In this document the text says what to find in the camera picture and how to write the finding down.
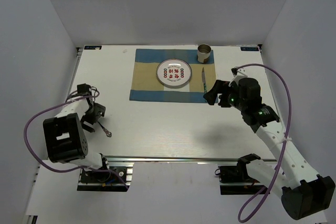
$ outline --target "white panel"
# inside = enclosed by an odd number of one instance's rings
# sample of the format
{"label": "white panel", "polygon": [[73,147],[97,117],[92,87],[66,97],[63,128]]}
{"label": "white panel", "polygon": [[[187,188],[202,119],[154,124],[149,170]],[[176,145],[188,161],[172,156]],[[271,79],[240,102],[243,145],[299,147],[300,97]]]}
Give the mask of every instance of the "white panel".
{"label": "white panel", "polygon": [[[322,176],[335,169],[335,0],[287,0],[264,44],[264,63],[287,81],[293,115],[290,136]],[[282,84],[269,75],[284,118],[288,103]],[[336,197],[326,211],[336,223]]]}
{"label": "white panel", "polygon": [[51,0],[76,46],[262,43],[285,0]]}
{"label": "white panel", "polygon": [[[71,165],[52,164],[59,169]],[[27,214],[37,224],[238,224],[237,214],[251,196],[221,196],[216,164],[136,163],[128,192],[76,191],[79,171],[55,174],[41,168]],[[246,207],[245,215],[261,197]],[[292,220],[281,201],[270,195],[249,224],[315,224],[317,213]]]}
{"label": "white panel", "polygon": [[[23,128],[37,112],[64,101],[76,49],[50,0],[0,0],[1,223],[21,223],[37,162]],[[46,157],[42,122],[28,131],[32,147]]]}

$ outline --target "white wall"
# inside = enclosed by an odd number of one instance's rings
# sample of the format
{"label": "white wall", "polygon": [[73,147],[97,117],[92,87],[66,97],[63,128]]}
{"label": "white wall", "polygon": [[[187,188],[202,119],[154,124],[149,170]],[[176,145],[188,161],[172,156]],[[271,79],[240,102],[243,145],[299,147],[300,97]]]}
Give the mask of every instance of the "white wall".
{"label": "white wall", "polygon": [[[264,43],[264,63],[287,81],[293,115],[290,136],[322,176],[336,181],[336,0],[287,0]],[[281,83],[271,86],[287,117]],[[336,223],[336,195],[326,211]]]}
{"label": "white wall", "polygon": [[[64,100],[76,49],[50,0],[0,0],[0,215],[21,223],[37,163],[23,141],[26,121]],[[46,157],[43,118],[30,142]]]}
{"label": "white wall", "polygon": [[286,0],[51,0],[75,45],[264,42]]}

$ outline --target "black clamp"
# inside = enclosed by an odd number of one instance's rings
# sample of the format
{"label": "black clamp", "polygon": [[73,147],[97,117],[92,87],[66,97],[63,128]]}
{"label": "black clamp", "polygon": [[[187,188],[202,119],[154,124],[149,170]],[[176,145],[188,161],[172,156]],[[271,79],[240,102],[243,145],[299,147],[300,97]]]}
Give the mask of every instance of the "black clamp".
{"label": "black clamp", "polygon": [[247,174],[246,165],[257,159],[260,159],[257,154],[248,154],[238,159],[237,170],[242,175],[243,180],[251,179],[251,177]]}

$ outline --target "knife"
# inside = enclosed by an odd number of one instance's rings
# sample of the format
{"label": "knife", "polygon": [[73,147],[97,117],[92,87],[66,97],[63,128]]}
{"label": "knife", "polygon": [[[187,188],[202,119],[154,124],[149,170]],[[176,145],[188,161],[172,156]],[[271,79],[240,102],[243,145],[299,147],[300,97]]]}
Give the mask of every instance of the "knife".
{"label": "knife", "polygon": [[204,93],[206,93],[206,82],[205,82],[205,72],[204,68],[202,69],[202,82],[203,82],[203,88],[204,88]]}

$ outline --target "sticker label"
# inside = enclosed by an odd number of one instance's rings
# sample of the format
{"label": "sticker label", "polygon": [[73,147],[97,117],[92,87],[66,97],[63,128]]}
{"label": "sticker label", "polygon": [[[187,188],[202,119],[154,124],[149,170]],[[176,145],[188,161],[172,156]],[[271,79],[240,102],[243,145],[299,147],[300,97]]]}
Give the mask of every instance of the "sticker label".
{"label": "sticker label", "polygon": [[241,51],[259,51],[259,48],[257,47],[241,47]]}
{"label": "sticker label", "polygon": [[84,50],[101,50],[101,46],[84,46]]}

